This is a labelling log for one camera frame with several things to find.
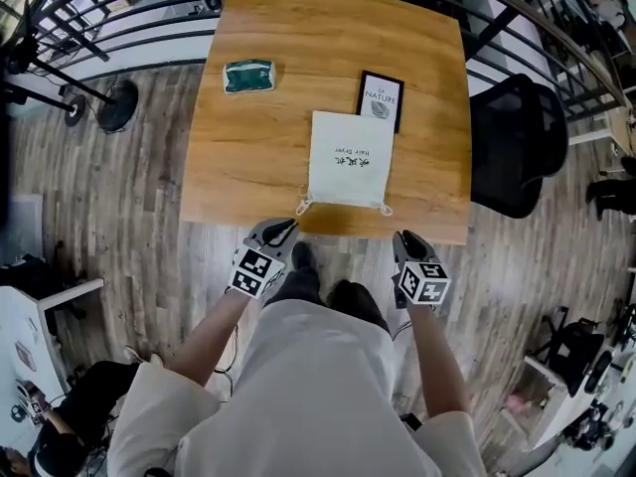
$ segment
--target balcony railing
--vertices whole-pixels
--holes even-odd
[[[109,7],[120,1],[90,0],[91,4],[85,5],[86,0],[34,0],[32,23],[37,27],[39,60],[66,70],[95,58],[108,63],[113,53],[137,46],[210,36],[215,32],[212,27],[141,39],[134,37],[164,25],[219,18],[225,0],[152,0],[150,3],[139,0],[123,12],[110,12]],[[406,1],[458,20],[467,74],[480,83],[496,84],[518,72],[529,74],[555,91],[570,121],[628,104],[612,56],[584,0],[558,0],[558,3],[556,0]],[[125,24],[133,16],[183,4],[197,5],[199,12],[164,15],[103,33],[105,25],[117,21]],[[0,12],[3,9],[7,11],[6,6],[0,6]],[[102,19],[94,21],[95,11],[102,11]],[[14,17],[21,16],[17,9],[10,12]],[[577,44],[567,33],[565,20],[574,16],[594,38],[591,46]],[[536,36],[526,34],[524,27],[530,27]],[[14,44],[19,34],[20,27],[7,45]],[[118,39],[117,44],[109,45],[113,39]]]

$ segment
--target metal railing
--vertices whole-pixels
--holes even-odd
[[[221,2],[219,10],[205,10],[204,1],[210,0],[158,0],[148,4],[140,0],[128,10],[118,14],[104,13],[102,20],[78,28],[78,22],[82,17],[95,10],[107,10],[109,5],[120,0],[91,0],[92,5],[81,10],[76,7],[76,1],[38,0],[37,5],[34,6],[32,22],[38,27],[36,39],[40,43],[39,59],[45,63],[52,63],[58,69],[69,68],[93,58],[108,62],[112,53],[135,46],[213,35],[214,29],[209,28],[155,35],[141,40],[133,38],[129,42],[121,42],[110,47],[106,44],[115,38],[125,38],[136,32],[164,25],[219,18],[224,2],[224,0],[217,0]],[[497,16],[491,16],[484,8],[476,8],[464,0],[421,0],[421,4],[418,0],[409,1],[458,18],[466,60],[470,61],[467,68],[467,74],[470,77],[496,84],[502,78],[518,72],[520,70],[518,66],[521,66],[522,71],[529,73],[535,80],[549,85],[555,91],[570,121],[627,104],[611,56],[598,30],[596,20],[584,0],[559,0],[561,12],[556,14],[547,9],[549,3],[552,9],[557,7],[555,0],[552,2],[550,0],[494,0],[504,6],[503,12]],[[101,33],[102,27],[109,23],[157,9],[197,2],[200,2],[204,8],[199,14],[164,17],[106,35]],[[589,48],[586,51],[584,47],[577,44],[567,34],[564,23],[559,21],[563,20],[563,15],[566,13],[574,14],[570,2],[580,7],[575,12],[586,18],[585,23],[589,33],[595,38],[597,47],[595,51],[598,51],[598,55],[592,55]],[[61,19],[60,12],[66,9],[67,14],[70,14],[69,8],[73,10],[72,15],[67,19]],[[12,14],[20,15],[20,11],[13,9]],[[533,41],[516,29],[515,20],[520,17],[534,25],[540,37],[539,41]],[[55,25],[45,28],[43,23],[46,20],[51,20]],[[95,37],[88,39],[87,32],[94,32]],[[9,46],[17,40],[17,35],[14,35],[8,41]],[[522,48],[513,51],[510,47],[511,41],[514,44],[523,45]],[[533,55],[540,56],[542,59],[540,65],[532,59],[525,58],[524,51],[532,51]]]

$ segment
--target chair backrest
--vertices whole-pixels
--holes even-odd
[[[514,75],[470,99],[471,199],[511,218],[537,205],[543,177],[554,175],[567,151],[562,108],[552,91]]]

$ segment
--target person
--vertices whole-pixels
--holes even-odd
[[[132,348],[124,348],[129,364],[102,361],[91,366],[62,401],[51,408],[42,392],[34,399],[44,423],[27,457],[10,447],[0,447],[3,477],[74,477],[88,454],[99,447],[110,411],[124,396],[143,362]],[[151,358],[161,364],[158,355]]]
[[[636,157],[623,157],[621,163],[625,171],[636,177]],[[587,186],[585,202],[594,202],[596,217],[603,219],[604,211],[619,211],[636,214],[636,178],[629,180],[601,180]]]
[[[430,419],[391,404],[393,340],[361,284],[328,302],[311,248],[265,303],[226,405],[204,385],[249,297],[228,290],[167,369],[142,365],[108,451],[110,477],[485,476],[459,366],[430,306],[408,305]]]

